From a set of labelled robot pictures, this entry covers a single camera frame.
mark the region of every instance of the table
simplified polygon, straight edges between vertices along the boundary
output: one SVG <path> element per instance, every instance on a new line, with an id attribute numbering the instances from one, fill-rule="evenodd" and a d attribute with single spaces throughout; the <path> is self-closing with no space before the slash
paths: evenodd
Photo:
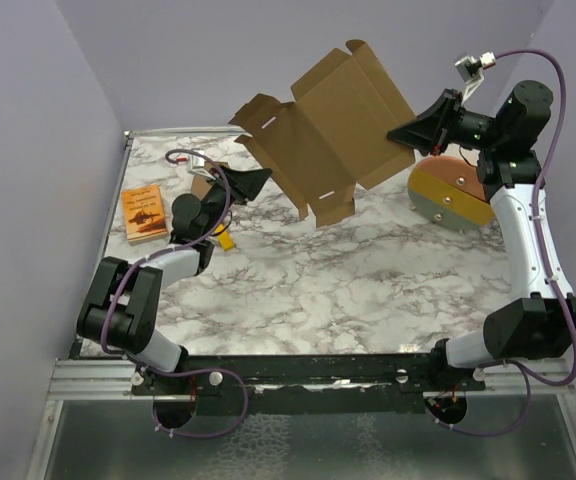
<path id="1" fill-rule="evenodd" d="M 170 215 L 192 178 L 165 152 L 202 149 L 232 168 L 259 168 L 236 135 L 137 136 L 121 188 L 158 184 Z M 410 208 L 409 172 L 358 187 L 356 215 L 320 229 L 313 215 L 299 221 L 269 181 L 256 201 L 233 209 L 237 247 L 216 248 L 207 271 L 162 291 L 158 327 L 191 354 L 415 352 L 478 328 L 509 298 L 501 232 L 492 224 L 459 234 L 429 222 Z M 128 245 L 118 207 L 105 254 L 138 258 L 166 243 Z M 86 341 L 82 354 L 101 350 Z"/>

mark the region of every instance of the cardboard box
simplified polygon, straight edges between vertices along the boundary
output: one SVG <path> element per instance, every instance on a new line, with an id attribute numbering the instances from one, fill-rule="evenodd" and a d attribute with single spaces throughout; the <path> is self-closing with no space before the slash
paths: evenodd
<path id="1" fill-rule="evenodd" d="M 317 227 L 355 213 L 359 183 L 373 188 L 412 165 L 412 149 L 386 139 L 389 130 L 415 118 L 372 49 L 346 42 L 292 87 L 294 102 L 258 94 L 230 120 L 249 135 L 237 142 L 264 167 L 295 204 L 308 205 Z"/>

